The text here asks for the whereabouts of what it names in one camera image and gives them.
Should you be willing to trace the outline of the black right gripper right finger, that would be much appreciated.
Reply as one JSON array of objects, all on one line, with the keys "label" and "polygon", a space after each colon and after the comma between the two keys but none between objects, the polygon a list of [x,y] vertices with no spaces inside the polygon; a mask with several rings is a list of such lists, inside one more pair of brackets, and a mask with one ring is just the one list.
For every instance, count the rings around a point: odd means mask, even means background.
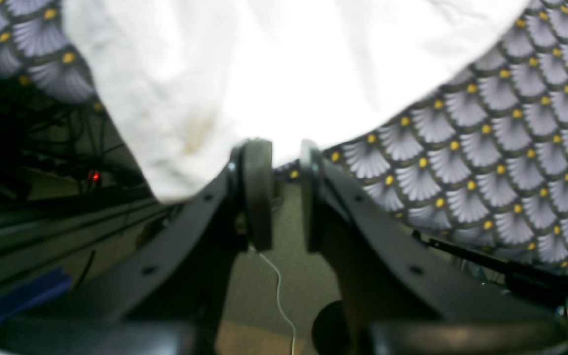
[{"label": "black right gripper right finger", "polygon": [[354,355],[568,351],[568,331],[552,313],[428,251],[311,140],[299,162],[307,249],[337,276]]}]

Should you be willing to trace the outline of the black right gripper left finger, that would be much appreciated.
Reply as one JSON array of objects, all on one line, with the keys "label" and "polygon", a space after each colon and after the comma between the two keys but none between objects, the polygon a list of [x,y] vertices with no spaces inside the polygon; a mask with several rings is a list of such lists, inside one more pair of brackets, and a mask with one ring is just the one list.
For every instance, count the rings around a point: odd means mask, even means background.
[{"label": "black right gripper left finger", "polygon": [[213,355],[240,252],[271,248],[271,143],[233,148],[217,177],[131,257],[0,325],[16,355]]}]

